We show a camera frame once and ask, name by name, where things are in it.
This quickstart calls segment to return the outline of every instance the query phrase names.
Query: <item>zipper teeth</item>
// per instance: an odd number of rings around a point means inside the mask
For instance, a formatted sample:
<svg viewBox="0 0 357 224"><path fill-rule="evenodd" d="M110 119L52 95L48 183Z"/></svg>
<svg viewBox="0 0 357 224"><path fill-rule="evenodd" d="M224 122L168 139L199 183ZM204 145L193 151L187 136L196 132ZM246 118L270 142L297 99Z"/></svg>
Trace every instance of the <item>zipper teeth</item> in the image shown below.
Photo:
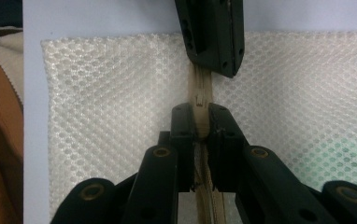
<svg viewBox="0 0 357 224"><path fill-rule="evenodd" d="M191 102L193 103L193 113L195 118L196 129L202 136L206 136L208 132L208 103L212 102L211 88L211 72L198 65L194 65L194 74L190 78L193 80ZM202 183L198 187L197 200L203 207L202 212L198 214L204 223L225 224L225 211L223 194L218 191L213 191L213 183L211 173L207 166L207 146L205 142L201 142L199 146L199 158L196 160L199 166L195 166L195 176Z"/></svg>

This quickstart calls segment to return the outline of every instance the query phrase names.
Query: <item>white mesh fabric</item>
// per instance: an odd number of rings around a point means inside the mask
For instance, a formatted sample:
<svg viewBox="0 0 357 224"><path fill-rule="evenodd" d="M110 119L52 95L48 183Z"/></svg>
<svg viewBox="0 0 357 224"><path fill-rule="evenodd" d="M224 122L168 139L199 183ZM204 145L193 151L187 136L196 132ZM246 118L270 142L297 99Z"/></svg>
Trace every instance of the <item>white mesh fabric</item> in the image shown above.
<svg viewBox="0 0 357 224"><path fill-rule="evenodd" d="M329 180L357 184L357 33L245 37L237 76L213 77L214 102L301 182L318 190Z"/></svg>
<svg viewBox="0 0 357 224"><path fill-rule="evenodd" d="M237 76L213 77L214 102L305 184L357 184L357 33L245 37ZM137 171L159 131L170 129L171 108L187 102L189 61L180 35L60 39L43 49L53 215L81 180L118 183ZM180 196L188 214L181 223L196 222L192 196ZM241 223L234 198L226 199L227 220Z"/></svg>
<svg viewBox="0 0 357 224"><path fill-rule="evenodd" d="M172 107L187 102L190 62L180 35L66 38L42 46L53 216L80 181L118 184L137 172L159 131L170 130Z"/></svg>

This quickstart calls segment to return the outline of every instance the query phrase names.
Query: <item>round hole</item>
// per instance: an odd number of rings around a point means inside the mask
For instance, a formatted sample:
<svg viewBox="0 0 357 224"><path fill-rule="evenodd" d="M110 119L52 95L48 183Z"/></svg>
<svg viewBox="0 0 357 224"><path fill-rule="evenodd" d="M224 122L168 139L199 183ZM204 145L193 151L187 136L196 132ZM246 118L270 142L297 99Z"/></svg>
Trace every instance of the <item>round hole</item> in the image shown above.
<svg viewBox="0 0 357 224"><path fill-rule="evenodd" d="M316 215L313 212L311 212L311 211L309 211L307 209L300 209L298 211L298 213L300 214L301 218L303 218L303 219L305 219L307 221L314 222L314 221L318 220Z"/></svg>
<svg viewBox="0 0 357 224"><path fill-rule="evenodd" d="M340 186L336 188L336 192L347 201L357 203L357 190Z"/></svg>
<svg viewBox="0 0 357 224"><path fill-rule="evenodd" d="M156 211L153 208L143 208L141 210L141 217L144 219L153 219L156 217Z"/></svg>
<svg viewBox="0 0 357 224"><path fill-rule="evenodd" d="M153 150L153 154L156 157L165 157L170 154L170 150L165 147L160 147Z"/></svg>
<svg viewBox="0 0 357 224"><path fill-rule="evenodd" d="M79 194L79 197L84 201L91 201L100 197L104 193L104 186L99 183L94 183L86 186Z"/></svg>
<svg viewBox="0 0 357 224"><path fill-rule="evenodd" d="M254 148L251 150L251 155L255 156L255 157L259 157L259 158L265 158L267 157L269 154L267 151L261 149L261 148Z"/></svg>

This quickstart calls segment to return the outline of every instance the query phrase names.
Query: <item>metal rivet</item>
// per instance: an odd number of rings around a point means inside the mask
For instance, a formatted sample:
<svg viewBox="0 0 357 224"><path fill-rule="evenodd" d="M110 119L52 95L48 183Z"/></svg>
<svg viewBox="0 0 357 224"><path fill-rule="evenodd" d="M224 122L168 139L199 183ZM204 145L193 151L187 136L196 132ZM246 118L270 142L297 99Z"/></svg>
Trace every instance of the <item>metal rivet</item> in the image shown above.
<svg viewBox="0 0 357 224"><path fill-rule="evenodd" d="M336 192L347 201L350 201L351 203L357 203L356 189L340 186L336 188Z"/></svg>
<svg viewBox="0 0 357 224"><path fill-rule="evenodd" d="M267 157L269 154L267 151L263 150L262 148L253 148L251 150L251 155L258 157L258 158L265 158Z"/></svg>
<svg viewBox="0 0 357 224"><path fill-rule="evenodd" d="M94 183L86 186L79 194L79 197L84 201L94 200L103 195L105 188L99 183Z"/></svg>
<svg viewBox="0 0 357 224"><path fill-rule="evenodd" d="M159 147L159 148L153 150L153 154L156 157L165 157L170 154L170 150L165 147Z"/></svg>

